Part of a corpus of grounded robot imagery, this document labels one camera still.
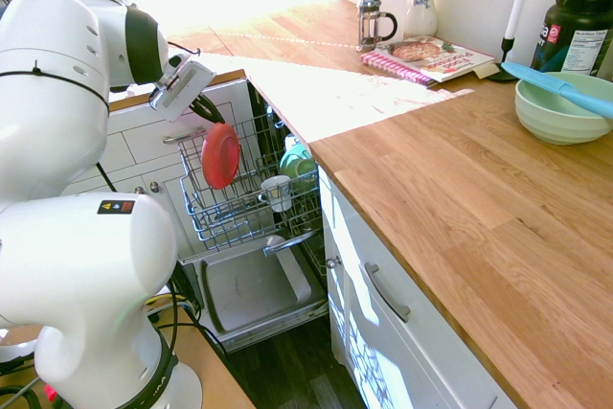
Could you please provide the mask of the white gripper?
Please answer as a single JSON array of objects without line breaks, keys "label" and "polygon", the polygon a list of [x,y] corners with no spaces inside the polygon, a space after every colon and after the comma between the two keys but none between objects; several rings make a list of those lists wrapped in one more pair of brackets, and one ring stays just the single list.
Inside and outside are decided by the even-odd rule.
[{"label": "white gripper", "polygon": [[215,104],[201,93],[215,76],[214,71],[201,63],[188,61],[149,98],[149,106],[168,122],[175,122],[190,107],[199,117],[224,124],[225,119]]}]

